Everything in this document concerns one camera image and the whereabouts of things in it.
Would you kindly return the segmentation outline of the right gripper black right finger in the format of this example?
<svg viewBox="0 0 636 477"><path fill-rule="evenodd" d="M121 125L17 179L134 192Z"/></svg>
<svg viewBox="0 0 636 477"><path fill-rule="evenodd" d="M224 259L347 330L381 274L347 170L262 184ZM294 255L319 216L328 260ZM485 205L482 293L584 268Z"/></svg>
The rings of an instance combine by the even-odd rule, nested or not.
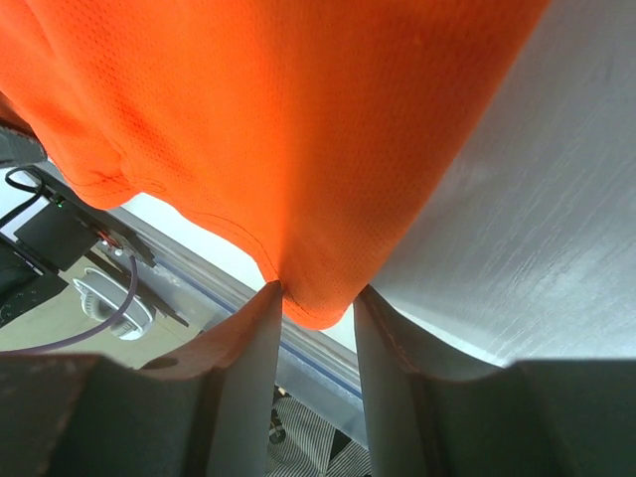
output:
<svg viewBox="0 0 636 477"><path fill-rule="evenodd" d="M497 367L448 345L373 288L354 304L376 476L631 476L635 364Z"/></svg>

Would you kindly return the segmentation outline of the orange t shirt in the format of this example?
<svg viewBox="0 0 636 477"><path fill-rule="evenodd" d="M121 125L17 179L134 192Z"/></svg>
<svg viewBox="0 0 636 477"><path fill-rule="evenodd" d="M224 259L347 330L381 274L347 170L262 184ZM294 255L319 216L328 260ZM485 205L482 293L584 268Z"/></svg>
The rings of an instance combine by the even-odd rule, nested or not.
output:
<svg viewBox="0 0 636 477"><path fill-rule="evenodd" d="M5 1L1 114L89 205L138 194L334 326L405 235L544 1Z"/></svg>

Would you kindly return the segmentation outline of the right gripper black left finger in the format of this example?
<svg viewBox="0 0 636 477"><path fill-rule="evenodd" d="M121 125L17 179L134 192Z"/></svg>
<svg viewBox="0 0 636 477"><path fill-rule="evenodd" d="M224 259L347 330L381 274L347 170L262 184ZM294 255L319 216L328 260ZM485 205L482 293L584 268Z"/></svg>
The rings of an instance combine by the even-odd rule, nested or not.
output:
<svg viewBox="0 0 636 477"><path fill-rule="evenodd" d="M1 360L5 476L260 476L282 321L270 282L138 370L101 355Z"/></svg>

